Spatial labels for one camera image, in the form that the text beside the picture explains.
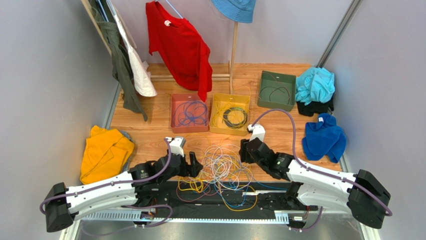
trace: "white wall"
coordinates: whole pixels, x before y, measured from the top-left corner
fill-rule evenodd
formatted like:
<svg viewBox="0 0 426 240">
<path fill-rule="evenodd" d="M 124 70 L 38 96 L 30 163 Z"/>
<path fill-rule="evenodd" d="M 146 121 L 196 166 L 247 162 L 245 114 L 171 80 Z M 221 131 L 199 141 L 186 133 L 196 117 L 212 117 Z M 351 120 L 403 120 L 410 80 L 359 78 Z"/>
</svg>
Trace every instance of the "white wall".
<svg viewBox="0 0 426 240">
<path fill-rule="evenodd" d="M 189 20 L 210 47 L 211 63 L 231 57 L 234 22 L 210 0 L 169 0 Z M 151 0 L 112 0 L 133 35 L 137 52 L 149 63 L 162 63 L 158 52 L 148 54 L 145 3 Z M 351 0 L 257 0 L 253 23 L 238 25 L 236 63 L 318 63 Z M 177 14 L 165 0 L 161 4 Z"/>
<path fill-rule="evenodd" d="M 391 194 L 383 240 L 424 239 L 426 1 L 365 0 L 325 67 L 352 171 Z"/>
<path fill-rule="evenodd" d="M 54 184 L 79 184 L 85 138 L 118 83 L 80 0 L 0 8 L 0 239 L 57 240 L 39 204 Z"/>
</svg>

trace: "hat brim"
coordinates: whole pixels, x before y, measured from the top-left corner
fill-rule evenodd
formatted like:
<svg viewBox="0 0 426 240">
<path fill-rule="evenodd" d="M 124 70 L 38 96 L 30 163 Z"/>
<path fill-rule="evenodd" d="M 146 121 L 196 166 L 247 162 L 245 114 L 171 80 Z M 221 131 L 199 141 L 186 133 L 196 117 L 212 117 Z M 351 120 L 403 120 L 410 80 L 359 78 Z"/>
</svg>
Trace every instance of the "hat brim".
<svg viewBox="0 0 426 240">
<path fill-rule="evenodd" d="M 227 0 L 211 0 L 213 5 L 225 17 L 232 21 L 250 24 L 253 22 L 253 11 L 244 11 Z"/>
</svg>

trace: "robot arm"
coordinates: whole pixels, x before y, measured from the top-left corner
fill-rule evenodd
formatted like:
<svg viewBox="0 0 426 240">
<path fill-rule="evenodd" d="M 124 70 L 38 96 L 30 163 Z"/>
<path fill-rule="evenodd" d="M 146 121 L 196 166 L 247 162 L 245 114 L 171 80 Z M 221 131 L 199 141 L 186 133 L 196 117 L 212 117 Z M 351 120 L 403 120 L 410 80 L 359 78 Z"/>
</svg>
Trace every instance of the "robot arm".
<svg viewBox="0 0 426 240">
<path fill-rule="evenodd" d="M 196 177 L 203 169 L 194 152 L 189 153 L 187 164 L 181 136 L 168 137 L 167 155 L 158 161 L 148 161 L 132 167 L 117 176 L 81 186 L 66 187 L 55 184 L 44 202 L 47 232 L 68 228 L 86 215 L 113 207 L 144 203 L 144 194 L 151 184 L 161 184 L 174 176 Z"/>
<path fill-rule="evenodd" d="M 380 229 L 386 209 L 352 183 L 367 189 L 386 206 L 391 195 L 368 171 L 358 174 L 319 167 L 293 155 L 274 152 L 263 142 L 265 129 L 260 124 L 249 125 L 250 139 L 241 140 L 241 162 L 256 163 L 275 179 L 291 181 L 286 195 L 289 201 L 305 206 L 321 206 L 353 215 L 359 222 Z"/>
</svg>

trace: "wooden rack base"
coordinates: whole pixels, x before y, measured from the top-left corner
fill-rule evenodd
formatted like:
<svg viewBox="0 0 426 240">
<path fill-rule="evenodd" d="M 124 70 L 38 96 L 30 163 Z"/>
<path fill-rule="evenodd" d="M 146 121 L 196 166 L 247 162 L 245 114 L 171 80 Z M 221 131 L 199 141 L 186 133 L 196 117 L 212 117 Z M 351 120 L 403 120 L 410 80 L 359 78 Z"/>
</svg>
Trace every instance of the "wooden rack base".
<svg viewBox="0 0 426 240">
<path fill-rule="evenodd" d="M 100 38 L 102 39 L 103 43 L 105 44 L 106 49 L 108 50 L 109 54 L 111 54 L 111 49 L 108 46 L 107 42 L 105 41 L 104 37 L 102 36 L 101 29 L 99 28 L 98 24 L 95 21 L 94 16 L 92 15 L 91 6 L 88 0 L 81 0 L 83 3 L 84 8 L 86 9 L 87 14 L 89 15 L 91 21 L 93 22 L 94 27 L 96 28 L 98 34 L 100 35 Z M 211 79 L 214 82 L 229 82 L 229 93 L 232 94 L 234 92 L 233 89 L 233 73 L 234 73 L 234 60 L 235 60 L 235 51 L 237 48 L 237 32 L 238 31 L 238 22 L 234 22 L 233 27 L 233 40 L 232 40 L 232 53 L 231 53 L 231 59 L 228 63 L 229 65 L 229 73 L 219 74 L 214 73 L 211 76 Z M 151 75 L 151 81 L 152 82 L 174 82 L 173 76 L 170 75 Z"/>
</svg>

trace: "green garment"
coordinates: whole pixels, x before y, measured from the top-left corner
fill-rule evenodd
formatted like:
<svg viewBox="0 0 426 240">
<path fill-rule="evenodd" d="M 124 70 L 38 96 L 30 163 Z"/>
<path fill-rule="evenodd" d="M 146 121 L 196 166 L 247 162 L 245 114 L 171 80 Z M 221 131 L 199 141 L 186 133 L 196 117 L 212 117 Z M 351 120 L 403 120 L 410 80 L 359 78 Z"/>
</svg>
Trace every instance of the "green garment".
<svg viewBox="0 0 426 240">
<path fill-rule="evenodd" d="M 133 85 L 133 73 L 129 62 L 129 55 L 126 48 L 120 44 L 121 35 L 114 20 L 114 16 L 105 0 L 101 0 L 101 3 L 109 22 L 104 21 L 102 18 L 96 6 L 96 1 L 89 0 L 89 2 L 94 19 L 102 32 L 103 38 L 111 49 L 113 66 L 112 76 L 120 83 L 121 88 L 123 89 L 123 107 L 125 109 L 132 110 L 135 113 L 142 113 L 143 119 L 146 122 L 148 120 L 148 116 L 142 109 L 138 95 L 136 94 L 135 86 Z"/>
</svg>

